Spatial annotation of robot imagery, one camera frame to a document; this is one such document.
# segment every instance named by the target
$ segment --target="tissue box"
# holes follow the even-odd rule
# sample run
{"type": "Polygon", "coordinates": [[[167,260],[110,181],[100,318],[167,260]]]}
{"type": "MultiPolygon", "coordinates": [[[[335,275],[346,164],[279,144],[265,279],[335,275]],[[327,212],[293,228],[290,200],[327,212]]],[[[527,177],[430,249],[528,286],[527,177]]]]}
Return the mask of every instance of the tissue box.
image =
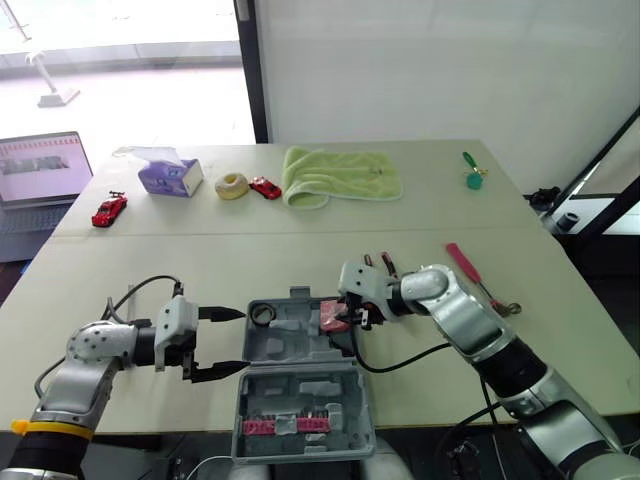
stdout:
{"type": "Polygon", "coordinates": [[[190,197],[204,178],[200,162],[180,160],[183,166],[171,162],[152,161],[138,172],[138,178],[149,193],[190,197]]]}

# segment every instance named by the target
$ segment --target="yellow-green towel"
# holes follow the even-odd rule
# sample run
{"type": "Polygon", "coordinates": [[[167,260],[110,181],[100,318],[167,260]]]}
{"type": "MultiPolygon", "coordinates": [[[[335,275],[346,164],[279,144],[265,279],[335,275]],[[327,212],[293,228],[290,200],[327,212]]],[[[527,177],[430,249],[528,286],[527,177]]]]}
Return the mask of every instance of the yellow-green towel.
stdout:
{"type": "Polygon", "coordinates": [[[300,147],[287,150],[282,169],[284,202],[313,209],[329,197],[388,201],[402,196],[393,163],[380,152],[329,153],[300,147]]]}

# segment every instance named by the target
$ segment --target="laptop keyboard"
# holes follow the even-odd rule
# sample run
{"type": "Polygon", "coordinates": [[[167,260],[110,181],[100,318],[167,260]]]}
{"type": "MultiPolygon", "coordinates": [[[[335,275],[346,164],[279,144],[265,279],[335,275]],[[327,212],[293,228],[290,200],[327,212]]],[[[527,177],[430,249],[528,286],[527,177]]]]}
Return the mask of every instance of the laptop keyboard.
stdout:
{"type": "Polygon", "coordinates": [[[0,234],[53,230],[60,223],[67,210],[69,210],[68,205],[35,210],[5,211],[4,219],[0,222],[0,234]]]}

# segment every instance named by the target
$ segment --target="laptop screen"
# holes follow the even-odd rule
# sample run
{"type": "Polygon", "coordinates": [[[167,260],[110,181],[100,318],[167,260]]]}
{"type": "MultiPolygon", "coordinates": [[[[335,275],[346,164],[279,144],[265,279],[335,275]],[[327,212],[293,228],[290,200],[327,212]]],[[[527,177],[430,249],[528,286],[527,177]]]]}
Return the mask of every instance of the laptop screen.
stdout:
{"type": "Polygon", "coordinates": [[[76,132],[0,140],[0,197],[5,205],[73,199],[91,177],[76,132]]]}

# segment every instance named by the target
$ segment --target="red screwdriver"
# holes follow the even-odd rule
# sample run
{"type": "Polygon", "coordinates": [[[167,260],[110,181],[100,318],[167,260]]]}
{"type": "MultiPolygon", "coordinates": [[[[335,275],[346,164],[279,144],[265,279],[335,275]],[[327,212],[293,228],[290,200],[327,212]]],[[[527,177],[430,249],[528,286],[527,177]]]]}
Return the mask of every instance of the red screwdriver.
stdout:
{"type": "Polygon", "coordinates": [[[447,243],[445,248],[447,249],[447,252],[449,252],[449,255],[451,255],[456,261],[458,266],[464,271],[464,273],[467,274],[467,277],[469,277],[473,283],[475,283],[482,289],[484,294],[491,302],[491,306],[493,307],[493,309],[498,312],[501,317],[508,317],[509,315],[515,315],[522,311],[522,307],[519,303],[510,303],[509,305],[504,305],[503,303],[500,303],[498,300],[496,300],[493,295],[491,295],[489,290],[487,290],[487,287],[485,287],[482,283],[482,277],[480,277],[480,274],[473,266],[473,264],[469,261],[469,259],[464,256],[464,253],[462,253],[462,251],[458,247],[458,244],[447,243]]]}

